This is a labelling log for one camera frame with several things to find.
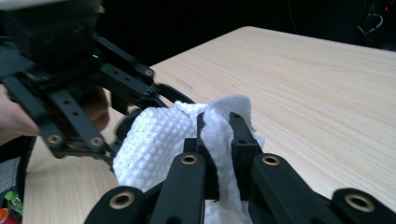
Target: white cloth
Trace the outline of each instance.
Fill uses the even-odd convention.
[[[185,138],[197,137],[197,116],[204,112],[201,138],[218,169],[219,202],[205,202],[205,224],[252,223],[247,205],[240,201],[233,172],[229,124],[231,112],[241,115],[254,134],[250,122],[251,105],[244,95],[231,95],[206,104],[175,102],[173,107],[150,107],[134,121],[114,160],[115,175],[123,186],[144,192],[164,181],[173,158],[183,152]],[[256,136],[259,145],[263,136]]]

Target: wooden table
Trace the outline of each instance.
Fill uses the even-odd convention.
[[[396,53],[244,27],[152,68],[196,103],[247,95],[263,151],[314,191],[361,189],[396,211]],[[104,162],[56,160],[42,142],[28,172],[24,224],[82,223],[118,185]]]

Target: human hand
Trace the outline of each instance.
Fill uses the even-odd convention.
[[[102,131],[107,126],[109,121],[108,101],[102,88],[94,88],[85,94],[81,99],[81,107],[98,130]],[[55,113],[53,117],[61,130],[71,134],[62,116]],[[20,105],[9,100],[6,88],[0,84],[0,146],[23,135],[39,136],[40,131]]]

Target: gray fabric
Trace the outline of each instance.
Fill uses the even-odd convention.
[[[0,192],[16,185],[16,176],[20,158],[0,163]]]

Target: green object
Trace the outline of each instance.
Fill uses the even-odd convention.
[[[23,204],[21,202],[20,197],[18,196],[18,193],[15,191],[9,191],[5,196],[5,199],[7,199],[8,203],[8,207],[10,209],[13,209],[15,211],[17,211],[18,213],[20,213],[22,215],[23,213]]]

